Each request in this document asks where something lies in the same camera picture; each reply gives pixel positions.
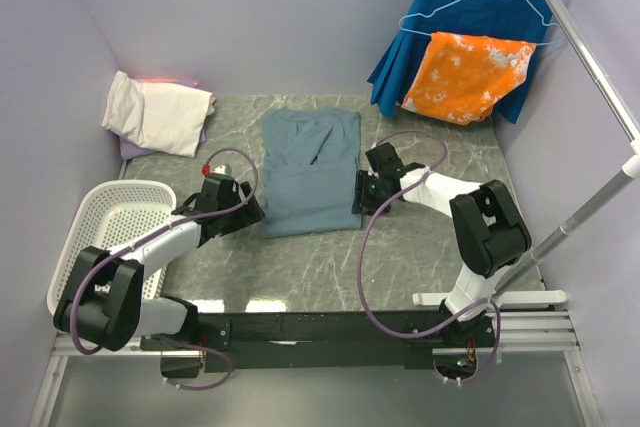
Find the grey-blue t shirt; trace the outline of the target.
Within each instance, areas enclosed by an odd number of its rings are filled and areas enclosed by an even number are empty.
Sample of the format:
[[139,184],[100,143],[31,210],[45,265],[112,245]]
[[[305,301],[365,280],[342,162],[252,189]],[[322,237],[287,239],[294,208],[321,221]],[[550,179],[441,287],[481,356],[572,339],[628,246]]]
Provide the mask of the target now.
[[352,211],[361,149],[357,112],[289,108],[262,117],[265,238],[358,230]]

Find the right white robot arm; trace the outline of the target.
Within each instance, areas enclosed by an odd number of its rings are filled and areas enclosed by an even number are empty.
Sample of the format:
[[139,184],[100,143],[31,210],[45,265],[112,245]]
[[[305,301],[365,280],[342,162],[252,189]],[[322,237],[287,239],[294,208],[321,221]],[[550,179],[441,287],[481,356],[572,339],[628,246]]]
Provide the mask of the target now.
[[388,142],[366,152],[370,169],[358,172],[353,211],[376,218],[397,200],[418,204],[453,222],[462,267],[442,307],[444,342],[460,346],[474,333],[473,319],[486,309],[508,267],[531,247],[531,236],[506,185],[438,174],[420,163],[404,164]]

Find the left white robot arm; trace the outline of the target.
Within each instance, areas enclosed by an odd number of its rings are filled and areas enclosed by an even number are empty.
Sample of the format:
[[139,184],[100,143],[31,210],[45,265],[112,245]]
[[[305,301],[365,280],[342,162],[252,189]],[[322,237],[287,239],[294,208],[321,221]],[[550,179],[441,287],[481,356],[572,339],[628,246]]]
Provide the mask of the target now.
[[212,172],[161,226],[135,240],[84,248],[53,313],[56,329],[117,351],[131,338],[164,335],[186,349],[200,338],[197,307],[175,297],[146,299],[145,281],[175,258],[265,217],[248,182]]

